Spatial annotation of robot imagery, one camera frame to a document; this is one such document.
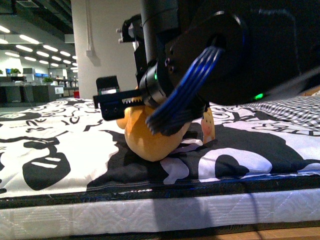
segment green led light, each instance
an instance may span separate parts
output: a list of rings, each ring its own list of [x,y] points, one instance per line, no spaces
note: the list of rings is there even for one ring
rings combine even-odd
[[[254,97],[254,100],[259,100],[262,99],[264,97],[263,93],[258,94],[257,96]]]

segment orange plush toy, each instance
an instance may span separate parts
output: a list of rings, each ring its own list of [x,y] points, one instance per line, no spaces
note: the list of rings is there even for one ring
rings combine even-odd
[[[162,160],[182,141],[190,122],[186,123],[177,133],[164,136],[161,133],[152,135],[146,125],[146,119],[154,109],[148,106],[134,106],[125,109],[124,118],[116,120],[121,129],[125,129],[125,141],[129,148],[141,158],[155,162]]]

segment potted plant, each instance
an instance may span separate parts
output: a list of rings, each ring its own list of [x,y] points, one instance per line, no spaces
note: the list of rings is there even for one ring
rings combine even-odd
[[[47,76],[47,77],[45,77],[45,78],[43,79],[43,82],[44,82],[46,85],[51,85],[51,84],[54,82],[54,80],[53,80],[52,77]]]
[[[11,74],[12,76],[14,76],[14,77],[17,77],[18,74],[21,74],[21,72],[19,71],[18,68],[11,68],[10,74]]]

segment black mattress edge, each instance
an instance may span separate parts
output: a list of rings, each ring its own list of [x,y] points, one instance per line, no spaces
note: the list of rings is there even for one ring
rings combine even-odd
[[[171,199],[234,194],[269,193],[318,189],[320,175],[273,177],[270,179],[178,183],[174,185],[135,184],[108,185],[86,192],[7,197],[0,199],[0,209],[40,207],[66,204],[96,203],[142,199]]]

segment screw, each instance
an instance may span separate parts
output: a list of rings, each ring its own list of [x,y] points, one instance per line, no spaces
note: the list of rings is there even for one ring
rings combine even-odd
[[[171,73],[174,73],[176,71],[176,68],[174,66],[171,66],[169,70]]]
[[[171,59],[169,57],[167,57],[164,61],[164,65],[168,66],[171,63]]]

